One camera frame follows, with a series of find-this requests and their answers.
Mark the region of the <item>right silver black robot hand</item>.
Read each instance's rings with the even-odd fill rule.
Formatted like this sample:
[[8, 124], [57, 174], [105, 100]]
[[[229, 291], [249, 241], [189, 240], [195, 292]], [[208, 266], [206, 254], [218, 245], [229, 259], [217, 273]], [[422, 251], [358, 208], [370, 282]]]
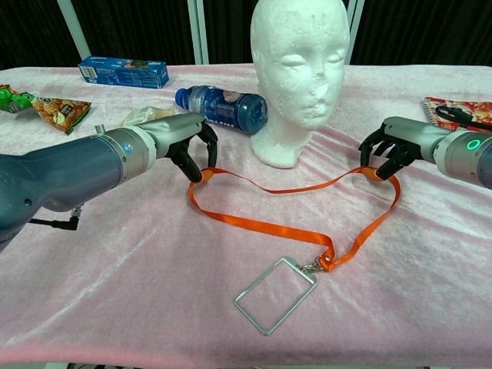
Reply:
[[376, 170], [376, 175], [383, 181], [415, 160], [434, 164], [434, 149], [449, 134], [447, 129], [427, 122], [398, 116], [385, 118], [359, 146], [361, 166], [369, 165], [371, 154], [382, 156], [389, 148], [387, 161]]

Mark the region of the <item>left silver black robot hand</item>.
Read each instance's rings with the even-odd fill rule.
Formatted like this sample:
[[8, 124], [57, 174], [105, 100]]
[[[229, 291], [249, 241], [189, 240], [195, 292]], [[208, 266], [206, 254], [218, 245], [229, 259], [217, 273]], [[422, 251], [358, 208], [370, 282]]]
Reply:
[[190, 140], [198, 136], [208, 150], [208, 167], [214, 167], [218, 157], [218, 137], [205, 117], [194, 112], [172, 115], [138, 125], [155, 142], [156, 158], [169, 158], [193, 183], [201, 181], [199, 167], [188, 153]]

